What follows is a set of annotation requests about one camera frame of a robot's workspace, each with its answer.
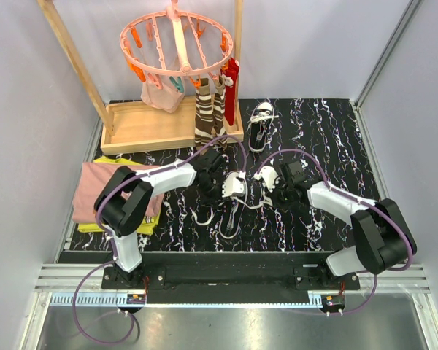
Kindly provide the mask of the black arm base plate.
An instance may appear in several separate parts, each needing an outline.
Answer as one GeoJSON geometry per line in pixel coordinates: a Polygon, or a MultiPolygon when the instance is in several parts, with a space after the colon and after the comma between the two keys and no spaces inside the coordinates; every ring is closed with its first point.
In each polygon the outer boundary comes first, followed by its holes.
{"type": "Polygon", "coordinates": [[[147,289],[149,304],[214,307],[317,306],[311,292],[360,289],[355,273],[333,277],[326,252],[148,252],[126,273],[106,267],[102,289],[147,289]]]}

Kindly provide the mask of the white shoelace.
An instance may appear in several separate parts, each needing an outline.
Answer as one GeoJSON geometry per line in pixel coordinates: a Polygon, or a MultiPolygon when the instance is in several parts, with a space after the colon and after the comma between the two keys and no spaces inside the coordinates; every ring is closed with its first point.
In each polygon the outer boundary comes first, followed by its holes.
{"type": "MultiPolygon", "coordinates": [[[[232,196],[229,198],[230,200],[234,201],[236,205],[241,204],[243,205],[245,208],[248,209],[259,209],[263,206],[272,206],[272,200],[271,198],[264,196],[264,199],[262,201],[260,201],[258,204],[256,205],[248,205],[245,201],[243,201],[242,199],[238,198],[237,196],[232,196]]],[[[193,217],[193,221],[198,225],[198,226],[207,226],[211,223],[212,219],[215,216],[215,210],[213,209],[213,207],[210,207],[209,209],[209,216],[207,217],[207,219],[204,222],[200,222],[198,219],[198,214],[191,209],[191,215],[193,217]]]]}

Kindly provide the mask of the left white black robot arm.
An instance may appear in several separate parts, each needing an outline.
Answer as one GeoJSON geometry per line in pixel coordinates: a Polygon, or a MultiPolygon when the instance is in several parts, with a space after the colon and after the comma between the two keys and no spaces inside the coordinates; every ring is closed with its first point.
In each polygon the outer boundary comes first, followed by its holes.
{"type": "Polygon", "coordinates": [[[165,166],[146,171],[118,168],[94,203],[96,224],[112,238],[118,281],[133,289],[142,283],[137,230],[154,197],[178,188],[195,186],[209,200],[222,198],[218,181],[225,158],[209,149],[186,160],[176,159],[165,166]]]}

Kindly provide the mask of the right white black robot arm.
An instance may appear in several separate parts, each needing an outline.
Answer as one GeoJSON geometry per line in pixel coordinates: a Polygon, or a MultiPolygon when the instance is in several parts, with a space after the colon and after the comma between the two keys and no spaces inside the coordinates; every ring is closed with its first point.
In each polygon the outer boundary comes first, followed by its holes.
{"type": "Polygon", "coordinates": [[[272,205],[286,209],[302,203],[328,212],[348,224],[354,245],[326,258],[317,270],[319,285],[333,289],[349,273],[368,271],[374,275],[411,262],[417,244],[397,203],[390,198],[381,201],[358,197],[324,182],[311,179],[301,165],[284,163],[278,170],[265,167],[264,183],[271,193],[272,205]]]}

